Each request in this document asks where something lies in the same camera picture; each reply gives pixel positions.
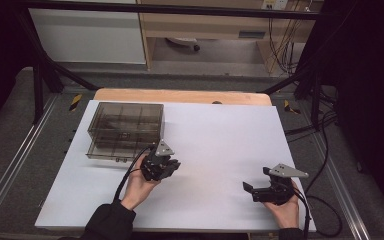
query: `hand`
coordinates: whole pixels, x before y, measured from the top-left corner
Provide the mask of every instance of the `hand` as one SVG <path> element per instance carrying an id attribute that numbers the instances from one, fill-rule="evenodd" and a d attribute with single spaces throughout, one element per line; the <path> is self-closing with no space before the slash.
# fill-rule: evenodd
<path id="1" fill-rule="evenodd" d="M 141 204 L 149 196 L 152 189 L 157 186 L 161 181 L 146 181 L 140 170 L 140 165 L 146 155 L 139 157 L 132 172 L 129 175 L 127 182 L 126 193 L 121 200 L 121 205 L 129 210 L 133 210 Z"/>
<path id="2" fill-rule="evenodd" d="M 297 189 L 295 182 L 291 181 L 293 187 Z M 269 202 L 263 204 L 272 212 L 279 228 L 299 228 L 299 205 L 296 195 L 293 195 L 286 203 L 280 206 Z"/>

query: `person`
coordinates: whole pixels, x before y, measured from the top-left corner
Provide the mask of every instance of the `person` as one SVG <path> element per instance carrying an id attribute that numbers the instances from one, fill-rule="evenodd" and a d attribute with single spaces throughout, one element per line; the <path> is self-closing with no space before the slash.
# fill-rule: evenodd
<path id="1" fill-rule="evenodd" d="M 304 235 L 299 229 L 299 205 L 298 197 L 293 195 L 289 201 L 282 205 L 264 202 L 264 206 L 270 210 L 279 225 L 279 240 L 301 240 Z"/>
<path id="2" fill-rule="evenodd" d="M 149 196 L 161 181 L 146 181 L 139 170 L 142 155 L 129 175 L 126 192 L 121 200 L 99 206 L 85 227 L 80 238 L 62 237 L 59 240 L 125 240 L 129 239 L 133 229 L 134 209 Z"/>
<path id="3" fill-rule="evenodd" d="M 99 206 L 87 223 L 80 238 L 62 237 L 58 240 L 127 240 L 133 229 L 134 209 L 149 196 L 161 181 L 147 181 L 139 170 L 142 155 L 129 175 L 126 191 L 121 200 Z M 301 239 L 303 234 L 298 228 L 298 198 L 293 196 L 287 203 L 277 206 L 264 205 L 273 213 L 279 225 L 279 240 Z"/>

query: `white table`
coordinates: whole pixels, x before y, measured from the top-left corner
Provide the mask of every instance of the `white table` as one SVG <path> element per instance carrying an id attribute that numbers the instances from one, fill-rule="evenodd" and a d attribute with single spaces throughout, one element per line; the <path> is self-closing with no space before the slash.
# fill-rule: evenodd
<path id="1" fill-rule="evenodd" d="M 92 100 L 35 226 L 83 229 L 95 209 L 112 201 L 129 163 L 88 159 Z M 261 232 L 275 230 L 271 213 L 252 201 L 242 182 L 268 187 L 262 167 L 294 167 L 275 107 L 164 104 L 164 140 L 181 162 L 135 209 L 136 231 Z M 294 179 L 302 190 L 299 179 Z M 300 203 L 300 224 L 304 206 Z M 310 231 L 315 230 L 313 221 Z"/>

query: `desk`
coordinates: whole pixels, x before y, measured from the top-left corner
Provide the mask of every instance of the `desk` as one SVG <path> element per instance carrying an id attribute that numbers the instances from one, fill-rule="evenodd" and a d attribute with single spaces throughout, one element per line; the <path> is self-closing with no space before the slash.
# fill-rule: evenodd
<path id="1" fill-rule="evenodd" d="M 136 209 L 136 231 L 261 232 L 277 229 L 242 181 L 269 185 L 262 167 L 294 167 L 277 111 L 266 95 L 172 90 L 101 89 L 90 101 L 35 226 L 83 229 L 97 206 L 112 200 L 129 163 L 88 159 L 87 128 L 98 100 L 164 103 L 165 141 L 182 165 Z M 179 103 L 180 96 L 185 97 Z M 301 184 L 295 179 L 299 188 Z M 301 211 L 304 223 L 304 211 Z M 311 222 L 310 230 L 314 231 Z"/>
<path id="2" fill-rule="evenodd" d="M 137 0 L 140 4 L 183 5 L 203 7 L 225 7 L 261 9 L 263 0 Z M 285 9 L 288 11 L 305 11 L 310 1 L 288 0 Z M 311 10 L 318 11 L 321 1 L 311 1 Z M 141 13 L 140 23 L 142 41 L 144 43 L 145 59 L 148 68 L 152 67 L 152 57 L 156 38 L 196 38 L 196 39 L 227 39 L 256 41 L 264 65 L 268 73 L 275 71 L 277 62 L 270 48 L 269 20 L 246 17 L 194 16 L 176 14 Z M 275 49 L 285 42 L 292 29 L 293 20 L 275 19 L 272 22 L 272 40 Z M 305 43 L 314 21 L 301 21 L 299 28 L 292 34 L 291 42 Z M 258 37 L 242 37 L 241 31 L 255 33 Z"/>

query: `wire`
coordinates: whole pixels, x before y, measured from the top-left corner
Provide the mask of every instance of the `wire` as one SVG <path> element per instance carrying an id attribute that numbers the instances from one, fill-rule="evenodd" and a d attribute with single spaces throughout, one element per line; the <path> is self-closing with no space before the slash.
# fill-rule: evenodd
<path id="1" fill-rule="evenodd" d="M 298 0 L 293 8 L 293 11 L 296 11 L 298 8 L 300 0 Z M 272 51 L 272 54 L 274 56 L 274 59 L 276 60 L 276 63 L 279 65 L 279 67 L 282 69 L 284 73 L 287 73 L 289 76 L 293 74 L 293 69 L 298 65 L 298 63 L 292 63 L 292 57 L 293 57 L 293 43 L 291 40 L 293 39 L 296 30 L 298 29 L 299 25 L 301 24 L 301 20 L 289 20 L 288 25 L 286 26 L 285 33 L 283 35 L 283 38 L 280 42 L 279 47 L 276 49 L 274 46 L 273 38 L 272 38 L 272 29 L 273 29 L 273 19 L 269 18 L 269 45 L 270 49 Z M 289 45 L 291 45 L 292 49 L 289 51 L 290 56 L 288 60 L 288 50 Z"/>
<path id="2" fill-rule="evenodd" d="M 317 180 L 317 178 L 320 176 L 320 174 L 322 173 L 323 169 L 325 168 L 326 164 L 327 164 L 327 160 L 328 160 L 328 155 L 329 155 L 329 144 L 328 144 L 328 141 L 327 141 L 327 136 L 326 136 L 326 131 L 325 131 L 325 118 L 326 116 L 331 113 L 330 111 L 325 113 L 323 115 L 323 119 L 322 119 L 322 133 L 323 133 L 323 139 L 325 141 L 325 144 L 326 144 L 326 151 L 325 151 L 325 158 L 324 158 L 324 161 L 323 161 L 323 164 L 322 166 L 320 167 L 319 171 L 317 172 L 316 176 L 311 180 L 310 184 L 307 186 L 307 188 L 305 189 L 305 194 L 308 193 L 308 191 L 310 190 L 310 188 L 313 186 L 314 182 Z"/>
<path id="3" fill-rule="evenodd" d="M 332 238 L 332 237 L 337 237 L 341 232 L 342 232 L 342 228 L 343 228 L 343 224 L 342 224 L 342 219 L 341 217 L 339 216 L 339 213 L 335 210 L 335 208 L 333 208 L 329 203 L 327 203 L 325 200 L 319 198 L 319 197 L 316 197 L 316 196 L 312 196 L 312 195 L 308 195 L 307 196 L 307 199 L 315 199 L 321 203 L 323 203 L 324 205 L 326 205 L 328 208 L 330 208 L 330 210 L 332 210 L 332 212 L 336 215 L 336 218 L 338 219 L 338 230 L 336 230 L 336 232 L 334 233 L 324 233 L 322 231 L 319 231 L 317 230 L 316 232 L 324 237 L 329 237 L 329 238 Z"/>
<path id="4" fill-rule="evenodd" d="M 324 121 L 325 126 L 329 126 L 332 122 L 336 121 L 336 118 L 337 118 L 336 113 L 334 111 L 329 111 L 325 114 L 325 119 L 319 120 L 318 124 L 322 124 Z M 285 133 L 285 136 L 290 136 L 290 135 L 303 133 L 311 129 L 314 129 L 313 124 L 310 124 L 305 127 L 297 128 L 297 129 L 285 130 L 284 133 Z"/>
<path id="5" fill-rule="evenodd" d="M 304 194 L 302 194 L 302 192 L 297 188 L 293 188 L 292 191 L 294 192 L 295 196 L 297 196 L 298 199 L 301 200 L 301 202 L 304 204 L 304 207 L 305 207 L 305 222 L 304 222 L 303 232 L 304 232 L 304 239 L 307 239 L 308 231 L 310 228 L 310 220 L 311 220 L 310 209 L 308 207 L 307 201 L 305 200 Z"/>
<path id="6" fill-rule="evenodd" d="M 312 133 L 305 134 L 305 135 L 300 136 L 300 137 L 298 137 L 298 138 L 295 138 L 295 139 L 293 139 L 293 140 L 289 140 L 288 143 L 295 142 L 295 141 L 300 140 L 300 139 L 302 139 L 302 138 L 308 137 L 308 136 L 310 136 L 311 134 L 314 134 L 314 133 L 316 133 L 316 132 L 317 132 L 317 131 L 314 131 L 314 132 L 312 132 Z"/>
<path id="7" fill-rule="evenodd" d="M 132 161 L 132 163 L 130 164 L 130 167 L 129 169 L 127 170 L 127 172 L 124 174 L 124 177 L 123 179 L 121 180 L 120 184 L 118 185 L 117 187 L 117 190 L 115 191 L 115 195 L 114 195 L 114 199 L 113 199 L 113 202 L 117 201 L 119 199 L 119 196 L 120 196 L 120 192 L 121 190 L 123 189 L 124 187 L 124 184 L 126 184 L 126 181 L 127 181 L 127 178 L 129 177 L 130 173 L 138 170 L 138 169 L 135 169 L 132 171 L 132 168 L 135 166 L 136 162 L 138 161 L 139 157 L 146 151 L 148 150 L 148 148 L 152 148 L 153 146 L 148 146 L 144 149 L 142 149 L 135 157 L 135 159 Z"/>

